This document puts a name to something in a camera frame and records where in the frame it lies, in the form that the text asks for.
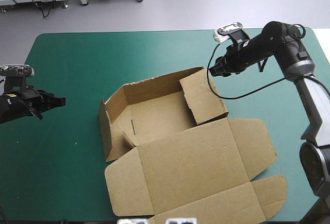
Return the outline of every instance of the unfolded cardboard box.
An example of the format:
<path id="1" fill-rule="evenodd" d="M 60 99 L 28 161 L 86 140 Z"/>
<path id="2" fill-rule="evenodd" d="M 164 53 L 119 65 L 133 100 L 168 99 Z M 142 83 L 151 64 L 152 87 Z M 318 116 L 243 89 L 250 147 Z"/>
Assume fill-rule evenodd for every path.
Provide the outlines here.
<path id="1" fill-rule="evenodd" d="M 283 176 L 251 182 L 275 160 L 263 121 L 224 118 L 139 145 L 105 177 L 118 216 L 254 224 L 276 215 L 287 198 Z"/>
<path id="2" fill-rule="evenodd" d="M 210 91 L 202 67 L 125 84 L 100 104 L 105 160 L 227 114 L 223 101 Z"/>

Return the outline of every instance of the cardboard flap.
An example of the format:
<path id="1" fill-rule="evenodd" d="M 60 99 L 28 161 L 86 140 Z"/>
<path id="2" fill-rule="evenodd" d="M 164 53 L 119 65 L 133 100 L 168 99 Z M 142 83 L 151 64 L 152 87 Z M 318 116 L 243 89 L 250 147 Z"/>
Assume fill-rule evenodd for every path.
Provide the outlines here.
<path id="1" fill-rule="evenodd" d="M 227 119 L 137 149 L 155 214 L 249 181 Z"/>
<path id="2" fill-rule="evenodd" d="M 156 224 L 156 220 L 154 217 L 151 217 L 150 219 L 148 219 L 148 221 L 149 221 L 149 224 Z"/>
<path id="3" fill-rule="evenodd" d="M 288 195 L 288 182 L 284 176 L 252 182 L 266 219 L 275 216 L 284 206 Z"/>
<path id="4" fill-rule="evenodd" d="M 118 159 L 134 148 L 132 141 L 135 136 L 131 123 L 130 106 L 127 106 L 115 120 L 110 120 L 110 127 L 112 149 L 106 159 L 107 162 Z"/>
<path id="5" fill-rule="evenodd" d="M 131 105 L 131 110 L 131 141 L 136 146 L 196 126 L 183 91 Z"/>
<path id="6" fill-rule="evenodd" d="M 180 80 L 187 104 L 198 125 L 219 116 L 225 117 L 228 114 L 227 107 L 222 99 L 216 97 L 210 90 L 206 71 L 204 68 Z M 210 78 L 210 83 L 217 93 L 218 90 L 212 78 Z"/>
<path id="7" fill-rule="evenodd" d="M 228 121 L 251 180 L 277 160 L 271 137 L 260 119 L 229 118 Z"/>
<path id="8" fill-rule="evenodd" d="M 137 148 L 109 165 L 105 169 L 105 178 L 116 215 L 154 214 Z"/>
<path id="9" fill-rule="evenodd" d="M 123 132 L 123 135 L 124 135 L 124 140 L 128 143 L 128 145 L 130 147 L 132 147 L 132 148 L 135 148 L 137 146 L 136 145 L 136 139 L 134 139 L 132 141 L 132 137 L 131 136 L 127 135 L 127 133 L 125 131 L 123 131 L 123 130 L 122 130 L 122 132 Z"/>
<path id="10" fill-rule="evenodd" d="M 266 221 L 251 182 L 155 215 L 152 223 L 168 218 L 195 217 L 198 223 L 257 224 Z"/>
<path id="11" fill-rule="evenodd" d="M 103 97 L 101 99 L 100 107 L 98 109 L 98 122 L 100 124 L 100 132 L 103 141 L 104 158 L 107 159 L 108 154 L 112 149 L 112 143 L 111 143 L 110 118 L 107 111 L 107 107 L 104 104 Z"/>
<path id="12" fill-rule="evenodd" d="M 152 77 L 123 86 L 127 102 L 132 105 L 154 98 L 162 97 L 182 90 L 179 80 L 189 76 L 202 67 L 190 68 L 163 76 Z"/>
<path id="13" fill-rule="evenodd" d="M 123 87 L 118 89 L 106 102 L 111 121 L 114 121 L 122 111 L 127 107 L 127 99 Z"/>

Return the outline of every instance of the caster wheel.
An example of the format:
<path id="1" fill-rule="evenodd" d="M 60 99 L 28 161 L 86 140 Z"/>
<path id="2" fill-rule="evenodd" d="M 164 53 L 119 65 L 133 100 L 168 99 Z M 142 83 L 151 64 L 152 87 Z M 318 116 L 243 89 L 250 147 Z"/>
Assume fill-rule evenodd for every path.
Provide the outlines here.
<path id="1" fill-rule="evenodd" d="M 2 14 L 6 14 L 8 12 L 8 10 L 6 8 L 1 8 L 1 13 Z"/>

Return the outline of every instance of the cardboard box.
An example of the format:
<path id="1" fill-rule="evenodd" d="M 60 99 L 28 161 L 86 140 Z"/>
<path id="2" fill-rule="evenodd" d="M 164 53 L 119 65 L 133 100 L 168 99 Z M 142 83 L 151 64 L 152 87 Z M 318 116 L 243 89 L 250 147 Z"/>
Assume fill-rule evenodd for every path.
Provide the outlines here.
<path id="1" fill-rule="evenodd" d="M 118 216 L 254 224 L 276 215 L 287 198 L 283 176 L 251 182 L 275 160 L 263 121 L 224 118 L 139 145 L 105 177 Z"/>
<path id="2" fill-rule="evenodd" d="M 100 104 L 105 160 L 227 114 L 223 101 L 210 91 L 202 67 L 125 84 Z"/>

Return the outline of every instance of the gray floor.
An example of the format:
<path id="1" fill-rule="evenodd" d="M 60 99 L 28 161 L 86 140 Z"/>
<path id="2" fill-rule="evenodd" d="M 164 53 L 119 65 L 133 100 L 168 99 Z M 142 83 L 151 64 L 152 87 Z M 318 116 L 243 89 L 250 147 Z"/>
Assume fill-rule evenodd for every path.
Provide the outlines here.
<path id="1" fill-rule="evenodd" d="M 89 0 L 88 6 L 69 0 L 69 4 L 69 10 L 52 10 L 46 19 L 31 4 L 0 14 L 0 64 L 24 63 L 35 38 L 50 32 L 214 29 L 233 21 L 251 28 L 271 20 L 330 28 L 330 0 Z"/>

